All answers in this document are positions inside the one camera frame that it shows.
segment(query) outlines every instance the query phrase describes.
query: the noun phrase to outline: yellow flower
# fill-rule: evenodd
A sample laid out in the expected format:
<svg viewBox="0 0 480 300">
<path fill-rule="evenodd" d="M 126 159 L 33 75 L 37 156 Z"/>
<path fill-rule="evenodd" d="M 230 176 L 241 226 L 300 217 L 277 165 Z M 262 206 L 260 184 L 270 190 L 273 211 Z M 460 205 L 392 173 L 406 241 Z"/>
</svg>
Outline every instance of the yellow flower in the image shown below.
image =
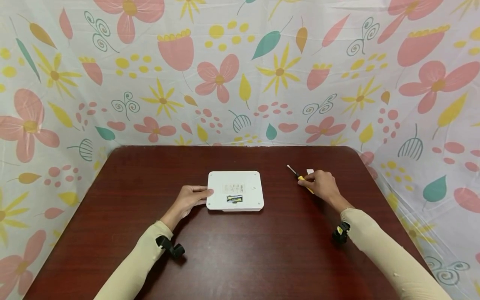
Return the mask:
<svg viewBox="0 0 480 300">
<path fill-rule="evenodd" d="M 365 102 L 366 103 L 375 103 L 375 101 L 373 101 L 372 99 L 367 98 L 367 96 L 374 93 L 376 90 L 378 90 L 382 86 L 380 84 L 380 85 L 374 87 L 371 90 L 370 88 L 371 88 L 374 80 L 375 80 L 375 76 L 372 77 L 372 79 L 370 79 L 370 81 L 367 83 L 367 86 L 365 87 L 365 89 L 363 91 L 361 89 L 361 84 L 360 84 L 359 89 L 357 90 L 357 96 L 356 97 L 342 97 L 342 100 L 345 101 L 345 102 L 353 102 L 352 104 L 349 105 L 349 107 L 347 107 L 342 112 L 342 114 L 347 112 L 350 108 L 352 108 L 352 113 L 350 114 L 350 116 L 352 116 L 353 113 L 355 112 L 355 110 L 357 109 L 358 105 L 360 105 L 360 110 L 363 110 L 363 106 L 365 105 Z"/>
<path fill-rule="evenodd" d="M 177 0 L 177 1 L 178 2 L 185 1 L 185 3 L 181 8 L 180 18 L 183 18 L 183 14 L 188 8 L 188 14 L 190 15 L 190 20 L 192 21 L 192 23 L 193 23 L 192 7 L 197 11 L 197 13 L 200 13 L 200 10 L 198 9 L 198 6 L 197 4 L 195 4 L 195 2 L 197 2 L 198 4 L 205 4 L 205 0 Z"/>
<path fill-rule="evenodd" d="M 425 235 L 425 233 L 431 231 L 433 227 L 435 227 L 435 225 L 425 224 L 424 226 L 420 227 L 419 221 L 415 221 L 413 224 L 409 224 L 405 218 L 401 218 L 400 222 L 402 223 L 403 228 L 405 228 L 405 230 L 407 231 L 408 236 L 410 236 L 412 242 L 419 250 L 420 254 L 423 255 L 423 249 L 420 246 L 420 240 L 427 241 L 430 244 L 436 243 L 434 239 Z"/>
<path fill-rule="evenodd" d="M 266 75 L 266 76 L 269 76 L 269 77 L 273 76 L 272 80 L 268 83 L 268 85 L 264 89 L 264 92 L 268 90 L 268 88 L 273 84 L 274 81 L 275 81 L 275 95 L 278 92 L 278 85 L 279 85 L 280 80 L 282 80 L 283 86 L 285 88 L 288 88 L 288 83 L 287 83 L 286 77 L 290 78 L 293 81 L 300 81 L 300 79 L 297 76 L 295 76 L 293 74 L 290 74 L 290 73 L 287 73 L 286 70 L 293 67 L 297 62 L 299 62 L 301 57 L 299 56 L 299 57 L 293 59 L 287 65 L 285 65 L 287 63 L 287 58 L 288 58 L 288 44 L 285 47 L 285 50 L 283 51 L 282 60 L 280 61 L 280 66 L 278 66 L 278 57 L 276 56 L 276 54 L 273 55 L 273 65 L 275 67 L 274 70 L 265 69 L 265 68 L 261 68 L 261 67 L 257 66 L 257 69 L 263 75 Z"/>
<path fill-rule="evenodd" d="M 150 90 L 152 91 L 152 94 L 155 96 L 155 98 L 142 98 L 142 97 L 140 97 L 140 99 L 142 99 L 146 102 L 150 102 L 150 103 L 159 103 L 160 105 L 158 106 L 158 110 L 156 111 L 156 115 L 158 116 L 162 112 L 162 110 L 165 109 L 165 113 L 167 114 L 168 118 L 171 119 L 172 117 L 170 116 L 170 111 L 168 109 L 171 109 L 174 112 L 177 112 L 177 110 L 173 106 L 175 105 L 175 106 L 178 106 L 178 107 L 182 108 L 183 104 L 180 104 L 178 102 L 171 101 L 171 100 L 168 99 L 168 98 L 170 98 L 170 96 L 172 96 L 173 92 L 175 91 L 174 88 L 171 88 L 168 91 L 167 95 L 164 95 L 162 84 L 160 83 L 160 80 L 158 78 L 156 79 L 156 86 L 157 86 L 157 89 L 158 89 L 158 93 L 155 91 L 155 89 L 153 89 L 150 86 Z"/>
<path fill-rule="evenodd" d="M 77 86 L 77 84 L 72 80 L 68 79 L 68 77 L 81 77 L 82 75 L 75 72 L 59 72 L 59 66 L 61 63 L 61 53 L 57 53 L 57 55 L 55 55 L 55 58 L 53 59 L 53 67 L 52 67 L 52 65 L 49 63 L 49 61 L 45 57 L 45 55 L 43 55 L 43 53 L 40 52 L 40 50 L 37 47 L 33 46 L 33 48 L 35 49 L 35 52 L 37 53 L 38 57 L 40 57 L 40 60 L 43 63 L 43 65 L 40 63 L 37 63 L 37 65 L 40 67 L 40 69 L 42 69 L 42 71 L 46 75 L 49 76 L 47 87 L 53 87 L 53 84 L 55 83 L 60 96 L 62 95 L 60 89 L 62 89 L 67 95 L 75 99 L 75 97 L 70 93 L 70 91 L 62 82 L 69 84 L 71 86 Z"/>
<path fill-rule="evenodd" d="M 180 135 L 180 138 L 179 138 L 178 141 L 177 141 L 177 140 L 174 140 L 174 141 L 175 141 L 175 142 L 177 143 L 177 145 L 179 145 L 179 146 L 188 146 L 188 145 L 190 145 L 190 144 L 192 143 L 192 140 L 184 141 L 182 135 Z"/>
<path fill-rule="evenodd" d="M 12 217 L 12 216 L 22 214 L 29 210 L 29 208 L 13 209 L 15 206 L 20 204 L 27 197 L 27 195 L 28 195 L 28 192 L 24 192 L 22 195 L 20 195 L 20 197 L 15 199 L 12 203 L 7 205 L 5 208 L 3 208 L 3 204 L 2 204 L 3 196 L 0 189 L 0 238 L 2 239 L 5 246 L 8 246 L 8 235 L 7 235 L 7 231 L 5 230 L 5 226 L 12 226 L 17 228 L 28 228 L 28 225 L 23 222 L 7 218 L 7 217 Z"/>
</svg>

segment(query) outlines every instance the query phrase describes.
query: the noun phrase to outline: yellow leaf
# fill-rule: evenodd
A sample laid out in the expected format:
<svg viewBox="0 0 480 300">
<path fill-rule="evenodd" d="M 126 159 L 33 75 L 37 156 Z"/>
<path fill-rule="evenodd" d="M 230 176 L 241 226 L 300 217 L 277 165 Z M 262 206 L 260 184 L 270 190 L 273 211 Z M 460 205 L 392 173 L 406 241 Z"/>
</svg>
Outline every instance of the yellow leaf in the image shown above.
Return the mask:
<svg viewBox="0 0 480 300">
<path fill-rule="evenodd" d="M 48 105 L 50 105 L 50 107 L 52 108 L 53 113 L 55 114 L 55 116 L 57 117 L 57 119 L 59 119 L 59 121 L 60 121 L 65 127 L 68 127 L 68 128 L 72 128 L 72 127 L 73 127 L 72 119 L 70 119 L 70 117 L 69 117 L 68 114 L 65 112 L 65 110 L 61 109 L 60 107 L 56 106 L 55 104 L 53 104 L 53 103 L 51 103 L 51 102 L 48 102 Z"/>
<path fill-rule="evenodd" d="M 360 133 L 359 135 L 359 140 L 360 142 L 363 144 L 363 143 L 366 143 L 368 142 L 373 136 L 373 127 L 372 127 L 372 123 L 368 124 L 367 127 L 365 127 L 365 129 Z"/>
<path fill-rule="evenodd" d="M 200 141 L 206 143 L 207 140 L 208 140 L 208 134 L 207 132 L 205 131 L 205 129 L 203 129 L 200 124 L 197 124 L 197 135 L 198 135 L 198 138 L 200 139 Z"/>
<path fill-rule="evenodd" d="M 18 181 L 23 184 L 30 184 L 35 182 L 37 179 L 39 179 L 41 176 L 37 175 L 35 173 L 22 173 L 20 176 L 18 176 Z"/>
<path fill-rule="evenodd" d="M 78 196 L 74 192 L 64 192 L 58 194 L 58 197 L 60 197 L 60 199 L 69 206 L 75 206 L 77 203 L 79 203 Z"/>
<path fill-rule="evenodd" d="M 190 105 L 193 105 L 193 106 L 198 106 L 197 103 L 195 102 L 195 100 L 189 95 L 185 95 L 185 97 L 183 97 L 183 100 L 185 100 L 185 102 L 187 102 L 187 104 L 190 104 Z"/>
</svg>

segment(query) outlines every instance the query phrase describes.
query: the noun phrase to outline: yellow dot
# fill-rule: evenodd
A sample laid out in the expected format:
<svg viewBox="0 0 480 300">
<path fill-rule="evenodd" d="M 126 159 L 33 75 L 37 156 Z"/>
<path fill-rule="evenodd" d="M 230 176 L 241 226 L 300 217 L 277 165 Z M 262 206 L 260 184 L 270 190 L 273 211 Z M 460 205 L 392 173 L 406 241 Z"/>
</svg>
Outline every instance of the yellow dot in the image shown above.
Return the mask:
<svg viewBox="0 0 480 300">
<path fill-rule="evenodd" d="M 393 160 L 390 160 L 387 162 L 387 166 L 391 168 L 392 170 L 396 168 L 396 163 Z"/>
<path fill-rule="evenodd" d="M 241 37 L 240 36 L 233 36 L 232 37 L 232 44 L 238 45 L 241 42 Z"/>
<path fill-rule="evenodd" d="M 2 48 L 2 49 L 0 49 L 0 56 L 4 60 L 7 60 L 7 59 L 10 58 L 10 51 L 7 48 Z"/>
<path fill-rule="evenodd" d="M 468 53 L 472 56 L 478 55 L 480 53 L 480 48 L 479 47 L 472 48 L 468 51 Z"/>
<path fill-rule="evenodd" d="M 15 77 L 15 75 L 17 74 L 17 69 L 12 66 L 6 66 L 5 68 L 3 68 L 2 73 L 5 77 L 12 78 Z"/>
<path fill-rule="evenodd" d="M 364 62 L 365 62 L 365 60 L 358 60 L 358 61 L 354 62 L 352 64 L 352 66 L 350 67 L 350 70 L 352 70 L 352 71 L 357 70 L 358 68 L 360 68 L 363 65 Z"/>
<path fill-rule="evenodd" d="M 208 32 L 212 38 L 221 38 L 223 36 L 224 30 L 221 25 L 213 25 L 210 27 Z"/>
<path fill-rule="evenodd" d="M 227 25 L 228 29 L 233 29 L 235 27 L 237 27 L 237 21 L 235 21 L 235 20 L 230 21 L 230 23 Z"/>
<path fill-rule="evenodd" d="M 463 48 L 467 44 L 467 41 L 458 41 L 453 44 L 455 48 Z"/>
<path fill-rule="evenodd" d="M 248 24 L 247 23 L 243 23 L 242 25 L 240 25 L 240 32 L 245 32 L 248 30 Z"/>
<path fill-rule="evenodd" d="M 117 66 L 122 69 L 127 69 L 130 66 L 130 63 L 128 62 L 128 60 L 126 60 L 123 57 L 118 58 L 115 62 Z"/>
</svg>

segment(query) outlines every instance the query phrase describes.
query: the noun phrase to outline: green leaf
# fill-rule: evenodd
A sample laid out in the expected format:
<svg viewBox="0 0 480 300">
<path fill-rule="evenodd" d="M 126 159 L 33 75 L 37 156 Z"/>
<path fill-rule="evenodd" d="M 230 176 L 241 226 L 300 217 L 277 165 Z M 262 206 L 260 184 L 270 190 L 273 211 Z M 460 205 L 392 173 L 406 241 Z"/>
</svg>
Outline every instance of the green leaf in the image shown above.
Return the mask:
<svg viewBox="0 0 480 300">
<path fill-rule="evenodd" d="M 272 31 L 267 33 L 260 42 L 258 42 L 257 50 L 255 50 L 255 54 L 253 55 L 252 60 L 255 58 L 261 57 L 268 52 L 272 51 L 275 46 L 280 41 L 280 32 L 279 31 Z"/>
<path fill-rule="evenodd" d="M 27 60 L 30 67 L 32 68 L 33 72 L 35 72 L 35 75 L 38 78 L 38 81 L 42 82 L 40 80 L 40 74 L 38 74 L 38 70 L 36 69 L 35 63 L 33 62 L 33 59 L 30 56 L 30 53 L 28 53 L 27 48 L 25 48 L 25 45 L 22 43 L 21 40 L 19 40 L 19 39 L 16 39 L 16 40 L 17 40 L 18 47 L 20 48 L 20 51 L 24 55 L 25 59 Z"/>
<path fill-rule="evenodd" d="M 96 130 L 98 131 L 98 134 L 107 141 L 113 141 L 115 140 L 115 134 L 113 133 L 112 130 L 108 128 L 103 128 L 103 127 L 97 127 L 95 126 Z"/>
<path fill-rule="evenodd" d="M 272 126 L 272 124 L 269 123 L 267 128 L 267 139 L 272 141 L 275 138 L 276 138 L 276 129 L 275 127 Z"/>
<path fill-rule="evenodd" d="M 437 202 L 445 198 L 447 194 L 447 182 L 446 175 L 440 177 L 439 179 L 430 182 L 423 189 L 423 198 L 428 202 Z"/>
</svg>

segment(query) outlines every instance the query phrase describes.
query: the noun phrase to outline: pink dot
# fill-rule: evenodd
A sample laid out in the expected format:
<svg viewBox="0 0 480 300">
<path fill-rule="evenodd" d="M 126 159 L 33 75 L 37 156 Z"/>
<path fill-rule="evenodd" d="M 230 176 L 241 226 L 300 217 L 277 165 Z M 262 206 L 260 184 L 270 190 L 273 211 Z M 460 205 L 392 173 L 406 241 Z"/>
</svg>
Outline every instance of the pink dot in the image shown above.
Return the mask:
<svg viewBox="0 0 480 300">
<path fill-rule="evenodd" d="M 446 164 L 453 165 L 453 164 L 455 163 L 455 160 L 453 160 L 453 159 L 451 159 L 451 158 L 449 158 L 449 157 L 445 157 L 445 158 L 444 158 L 444 162 L 445 162 Z"/>
<path fill-rule="evenodd" d="M 465 167 L 469 169 L 472 172 L 478 172 L 480 170 L 479 166 L 476 164 L 472 163 L 471 161 L 468 161 L 465 163 Z"/>
<path fill-rule="evenodd" d="M 57 167 L 51 167 L 50 169 L 48 169 L 48 174 L 51 177 L 57 177 L 58 175 L 60 175 L 60 169 Z"/>
<path fill-rule="evenodd" d="M 208 108 L 204 108 L 204 115 L 206 115 L 207 117 L 211 117 L 212 112 Z"/>
<path fill-rule="evenodd" d="M 266 112 L 267 109 L 268 109 L 268 105 L 260 105 L 260 106 L 258 107 L 258 111 L 259 111 L 259 112 Z"/>
<path fill-rule="evenodd" d="M 396 111 L 395 109 L 392 109 L 391 111 L 389 111 L 388 118 L 390 120 L 395 120 L 396 118 L 398 118 L 398 111 Z"/>
</svg>

